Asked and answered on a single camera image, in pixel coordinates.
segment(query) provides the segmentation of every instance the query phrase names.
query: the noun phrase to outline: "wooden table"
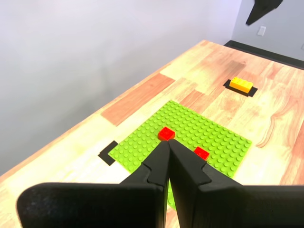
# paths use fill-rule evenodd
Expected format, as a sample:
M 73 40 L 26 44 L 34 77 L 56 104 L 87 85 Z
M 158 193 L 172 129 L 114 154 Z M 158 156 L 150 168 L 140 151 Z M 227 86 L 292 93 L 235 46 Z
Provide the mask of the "wooden table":
M 223 84 L 254 83 L 254 97 Z M 242 184 L 304 183 L 304 71 L 202 41 L 0 177 L 0 227 L 20 227 L 16 199 L 50 181 L 119 183 L 129 173 L 97 155 L 122 141 L 169 100 L 252 140 L 234 179 Z M 167 227 L 178 227 L 168 207 Z

